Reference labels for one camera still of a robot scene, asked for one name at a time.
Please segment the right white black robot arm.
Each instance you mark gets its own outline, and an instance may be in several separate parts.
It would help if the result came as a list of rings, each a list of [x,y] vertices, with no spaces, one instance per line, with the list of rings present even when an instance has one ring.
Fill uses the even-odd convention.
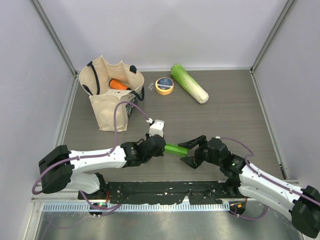
[[[216,136],[208,140],[201,135],[193,140],[179,143],[180,147],[194,149],[193,156],[181,158],[196,169],[202,162],[219,167],[227,177],[226,193],[233,198],[240,194],[255,199],[278,211],[302,234],[315,239],[320,232],[320,193],[307,185],[302,188],[280,180],[250,163],[254,156],[250,151],[245,157],[229,151],[223,138]]]

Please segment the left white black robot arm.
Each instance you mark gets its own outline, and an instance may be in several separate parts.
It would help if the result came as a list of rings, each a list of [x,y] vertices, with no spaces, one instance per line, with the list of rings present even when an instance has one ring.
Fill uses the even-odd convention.
[[[36,182],[41,183],[43,194],[69,189],[100,200],[106,195],[107,185],[99,170],[138,167],[162,156],[165,145],[165,139],[157,134],[103,150],[75,151],[60,145],[39,161],[40,176]]]

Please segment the green paper box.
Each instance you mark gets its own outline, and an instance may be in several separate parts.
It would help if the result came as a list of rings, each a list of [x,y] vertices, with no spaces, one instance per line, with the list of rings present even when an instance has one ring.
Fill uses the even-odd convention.
[[[164,153],[185,157],[188,155],[188,149],[176,144],[167,143],[164,147]]]

